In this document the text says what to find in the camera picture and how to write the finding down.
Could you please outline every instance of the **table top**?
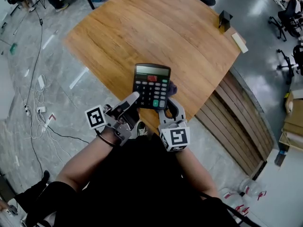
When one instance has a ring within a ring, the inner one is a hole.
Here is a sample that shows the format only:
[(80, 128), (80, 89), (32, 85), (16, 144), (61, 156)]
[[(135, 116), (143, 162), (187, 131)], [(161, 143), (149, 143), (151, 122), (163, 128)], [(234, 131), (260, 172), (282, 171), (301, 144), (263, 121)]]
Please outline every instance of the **table top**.
[[(236, 31), (218, 25), (218, 14), (200, 0), (109, 0), (64, 42), (120, 100), (132, 92), (135, 64), (171, 67), (173, 98), (190, 120), (240, 53)], [(159, 125), (154, 110), (142, 109), (141, 120), (154, 131)]]

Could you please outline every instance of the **black calculator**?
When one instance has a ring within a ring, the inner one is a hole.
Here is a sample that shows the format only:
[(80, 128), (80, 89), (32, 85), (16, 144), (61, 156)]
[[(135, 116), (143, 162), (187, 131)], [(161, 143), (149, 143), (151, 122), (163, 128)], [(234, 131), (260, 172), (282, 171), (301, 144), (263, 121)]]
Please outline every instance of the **black calculator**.
[(133, 92), (140, 97), (135, 104), (138, 108), (164, 109), (169, 90), (170, 68), (158, 64), (136, 64)]

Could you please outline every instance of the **concrete floor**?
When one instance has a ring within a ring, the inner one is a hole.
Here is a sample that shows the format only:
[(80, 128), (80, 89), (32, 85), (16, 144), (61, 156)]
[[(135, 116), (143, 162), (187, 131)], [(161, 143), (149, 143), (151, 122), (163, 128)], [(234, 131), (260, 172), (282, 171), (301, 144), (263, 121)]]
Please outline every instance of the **concrete floor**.
[[(90, 72), (86, 72), (70, 89), (70, 84), (85, 67), (67, 51), (62, 39), (91, 12), (91, 9), (84, 0), (72, 0), (71, 6), (60, 13), (55, 13), (48, 2), (46, 5), (46, 9), (41, 5), (37, 7), (44, 21), (42, 46), (51, 35), (54, 37), (45, 49), (41, 50), (29, 104), (33, 106), (33, 91), (37, 78), (44, 74), (47, 81), (45, 100), (40, 105), (47, 108), (45, 118), (51, 113), (56, 116), (56, 121), (51, 122), (50, 126), (62, 135), (90, 141), (95, 134), (87, 126), (84, 111), (98, 104), (115, 105), (118, 99)], [(234, 16), (232, 25), (246, 39), (249, 48), (246, 54), (239, 56), (234, 67), (256, 94), (273, 131), (276, 132), (275, 135), (278, 135), (284, 118), (281, 101), (287, 87), (282, 74), (275, 70), (275, 66), (279, 64), (275, 50), (279, 47), (290, 53), (295, 40), (290, 36), (287, 43), (277, 40), (274, 28), (267, 24), (268, 17), (276, 15), (279, 11), (279, 7), (272, 0), (217, 0), (214, 9), (221, 12), (223, 7)], [(0, 44), (0, 51), (4, 51), (3, 56), (9, 61), (10, 75), (16, 92), (9, 118), (0, 122), (0, 170), (6, 174), (16, 192), (22, 192), (39, 181), (41, 175), (29, 139), (30, 118), (26, 116), (23, 108), (39, 48), (41, 27), (37, 14), (30, 13), (24, 18), (18, 33), (13, 36), (25, 14), (25, 11), (18, 10), (9, 18), (9, 26), (1, 36), (1, 39), (9, 43), (18, 44), (16, 53), (10, 55), (9, 46)], [(210, 171), (218, 189), (236, 189), (245, 174), (198, 120), (192, 119), (189, 126), (192, 142), (190, 148)], [(36, 136), (36, 130), (35, 122), (33, 136)], [(33, 139), (33, 145), (43, 170), (48, 169), (53, 180), (61, 170), (62, 162), (66, 163), (70, 158), (60, 147), (73, 156), (86, 144), (53, 133), (51, 136), (56, 141), (44, 133), (41, 137)]]

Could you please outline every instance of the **calculator keypad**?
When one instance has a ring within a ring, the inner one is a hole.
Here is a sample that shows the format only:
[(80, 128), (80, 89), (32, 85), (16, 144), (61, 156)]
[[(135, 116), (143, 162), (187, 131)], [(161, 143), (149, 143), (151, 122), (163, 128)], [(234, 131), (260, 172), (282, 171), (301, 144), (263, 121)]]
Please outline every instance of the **calculator keypad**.
[(168, 80), (148, 76), (147, 80), (135, 80), (133, 91), (140, 93), (135, 102), (142, 108), (164, 108), (167, 101)]

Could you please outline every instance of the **green object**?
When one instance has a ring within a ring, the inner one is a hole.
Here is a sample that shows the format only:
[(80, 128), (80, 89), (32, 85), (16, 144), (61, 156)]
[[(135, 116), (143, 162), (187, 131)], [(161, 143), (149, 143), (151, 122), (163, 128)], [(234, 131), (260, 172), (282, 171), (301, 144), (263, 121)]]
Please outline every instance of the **green object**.
[(11, 48), (9, 49), (9, 52), (10, 52), (12, 55), (15, 54), (16, 47), (17, 47), (17, 44), (14, 43), (14, 44), (11, 46)]
[(158, 107), (158, 104), (159, 104), (159, 101), (158, 100), (154, 100), (153, 101), (153, 103), (152, 103), (152, 105), (154, 106), (154, 107)]

